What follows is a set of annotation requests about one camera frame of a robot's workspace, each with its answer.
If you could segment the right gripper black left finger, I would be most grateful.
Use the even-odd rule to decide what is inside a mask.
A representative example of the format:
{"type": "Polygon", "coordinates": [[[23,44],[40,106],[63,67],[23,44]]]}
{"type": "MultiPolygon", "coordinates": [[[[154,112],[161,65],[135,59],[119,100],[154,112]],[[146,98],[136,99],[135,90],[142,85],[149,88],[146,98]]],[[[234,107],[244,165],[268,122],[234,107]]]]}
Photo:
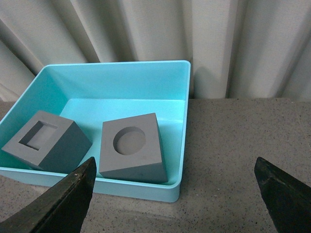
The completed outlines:
{"type": "Polygon", "coordinates": [[[0,224],[2,233],[78,233],[96,178],[91,157],[53,187],[0,224]]]}

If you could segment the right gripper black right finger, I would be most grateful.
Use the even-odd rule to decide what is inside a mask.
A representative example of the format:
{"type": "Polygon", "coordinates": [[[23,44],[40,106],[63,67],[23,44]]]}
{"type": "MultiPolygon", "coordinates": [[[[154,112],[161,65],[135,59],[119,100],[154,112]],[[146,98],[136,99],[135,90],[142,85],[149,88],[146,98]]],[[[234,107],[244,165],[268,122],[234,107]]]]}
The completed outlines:
{"type": "Polygon", "coordinates": [[[311,188],[258,157],[254,173],[261,197],[279,233],[311,231],[311,188]]]}

